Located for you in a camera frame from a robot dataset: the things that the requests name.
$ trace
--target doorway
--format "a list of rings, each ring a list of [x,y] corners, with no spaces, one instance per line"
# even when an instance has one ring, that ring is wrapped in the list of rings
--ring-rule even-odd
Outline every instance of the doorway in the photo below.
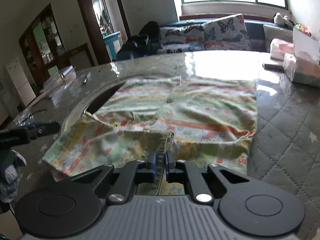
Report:
[[[127,41],[118,1],[92,0],[92,6],[110,59],[113,60]]]

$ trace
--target windowsill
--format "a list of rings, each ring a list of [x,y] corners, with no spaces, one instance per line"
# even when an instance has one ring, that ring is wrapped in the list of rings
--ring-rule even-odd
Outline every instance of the windowsill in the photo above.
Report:
[[[181,17],[190,17],[192,15],[197,16],[213,16],[213,15],[231,15],[242,13],[246,16],[251,16],[252,19],[265,18],[270,19],[273,22],[276,12],[281,13],[283,16],[288,15],[291,17],[291,13],[282,8],[273,7],[269,5],[245,3],[245,2],[194,2],[185,3],[181,5],[182,15]]]
[[[215,13],[194,13],[194,14],[183,14],[179,16],[180,21],[185,20],[196,20],[196,19],[217,19],[222,17],[227,17],[235,13],[225,13],[225,14],[215,14]],[[255,21],[263,21],[263,22],[271,22],[274,23],[273,18],[263,17],[263,16],[253,16],[243,14],[245,20],[255,20]]]

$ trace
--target butterfly cushion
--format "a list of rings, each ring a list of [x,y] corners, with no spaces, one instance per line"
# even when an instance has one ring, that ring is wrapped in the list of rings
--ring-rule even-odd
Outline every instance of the butterfly cushion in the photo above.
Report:
[[[242,14],[235,14],[204,23],[206,50],[252,50]]]
[[[157,54],[200,51],[204,48],[204,28],[201,24],[160,28]]]

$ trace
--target floral cloth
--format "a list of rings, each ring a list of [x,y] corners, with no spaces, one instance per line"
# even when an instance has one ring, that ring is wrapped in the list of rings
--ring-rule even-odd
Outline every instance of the floral cloth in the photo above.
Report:
[[[161,48],[157,54],[204,50],[204,28],[201,24],[160,28]]]
[[[165,140],[176,159],[201,168],[219,163],[245,174],[256,128],[255,82],[131,79],[93,116],[65,132],[44,160],[73,176],[105,163],[121,167]],[[153,130],[173,131],[174,140],[150,143]],[[183,194],[183,187],[162,182],[161,194]]]
[[[206,50],[252,50],[242,14],[235,14],[204,23]]]

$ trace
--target tissue box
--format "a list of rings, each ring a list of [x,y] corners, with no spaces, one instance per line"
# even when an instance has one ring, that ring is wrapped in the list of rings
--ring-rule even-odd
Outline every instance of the tissue box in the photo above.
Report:
[[[320,66],[286,53],[283,69],[292,82],[320,88]]]
[[[296,27],[293,28],[293,51],[296,58],[302,58],[319,65],[319,40],[305,35]]]
[[[283,61],[286,53],[293,54],[293,43],[281,39],[273,39],[270,46],[271,59]]]

